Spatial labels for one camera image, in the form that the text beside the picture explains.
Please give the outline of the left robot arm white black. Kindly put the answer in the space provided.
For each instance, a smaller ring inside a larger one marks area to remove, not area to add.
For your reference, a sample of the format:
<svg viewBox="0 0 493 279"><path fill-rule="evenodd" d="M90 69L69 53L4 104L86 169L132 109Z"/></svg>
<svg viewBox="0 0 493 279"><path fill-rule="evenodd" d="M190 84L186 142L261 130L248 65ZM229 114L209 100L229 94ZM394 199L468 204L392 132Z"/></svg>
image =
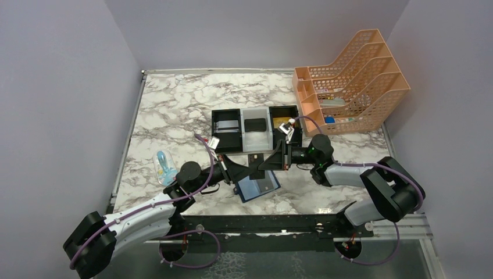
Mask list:
<svg viewBox="0 0 493 279"><path fill-rule="evenodd" d="M80 278L93 278L128 248L155 238L183 239L204 230L186 225L182 212L194 203L194 196L222 181L239 182L248 177L250 167L230 160L226 155L211 158L202 169L197 162L183 164L172 183L153 198L123 212L87 214L63 244L70 269Z"/></svg>

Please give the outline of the black VIP credit card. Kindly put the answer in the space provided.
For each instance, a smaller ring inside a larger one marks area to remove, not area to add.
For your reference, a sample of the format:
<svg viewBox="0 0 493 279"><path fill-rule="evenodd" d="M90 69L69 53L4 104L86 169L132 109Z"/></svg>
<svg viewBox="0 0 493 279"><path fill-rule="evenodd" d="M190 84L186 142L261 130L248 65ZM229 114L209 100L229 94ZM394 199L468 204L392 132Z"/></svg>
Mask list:
<svg viewBox="0 0 493 279"><path fill-rule="evenodd" d="M264 162L263 153L250 153L248 154L248 167L251 170L249 175L250 180L262 180L265 179L265 171L259 170L258 167Z"/></svg>

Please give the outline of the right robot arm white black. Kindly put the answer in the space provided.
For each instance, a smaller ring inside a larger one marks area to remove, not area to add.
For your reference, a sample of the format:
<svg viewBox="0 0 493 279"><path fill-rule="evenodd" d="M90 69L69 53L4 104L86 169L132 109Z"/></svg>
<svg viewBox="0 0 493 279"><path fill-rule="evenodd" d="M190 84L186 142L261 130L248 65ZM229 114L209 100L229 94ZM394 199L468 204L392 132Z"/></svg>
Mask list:
<svg viewBox="0 0 493 279"><path fill-rule="evenodd" d="M353 202L337 213L335 228L345 237L363 224L379 220L397 223L421 208L424 190L393 157L386 156L377 163L340 163L333 153L331 141L324 134L315 135L307 147L281 140L257 169L287 171L292 164L311 164L310 175L316 184L365 188L368 199Z"/></svg>

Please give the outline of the blue card holder wallet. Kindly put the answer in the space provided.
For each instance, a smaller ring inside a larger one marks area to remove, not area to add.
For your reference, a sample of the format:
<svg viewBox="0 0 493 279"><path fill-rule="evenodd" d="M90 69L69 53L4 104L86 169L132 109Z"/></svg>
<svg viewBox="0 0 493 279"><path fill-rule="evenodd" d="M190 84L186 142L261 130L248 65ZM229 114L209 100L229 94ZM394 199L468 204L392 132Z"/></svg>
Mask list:
<svg viewBox="0 0 493 279"><path fill-rule="evenodd" d="M281 188L281 184L279 183L277 177L272 171L265 172L265 178L276 179L279 185L278 189ZM235 183L235 187L233 189L234 194L238 195L243 203L256 199L262 195L266 195L270 192L260 193L258 188L257 180L250 180L249 177L245 177L241 181Z"/></svg>

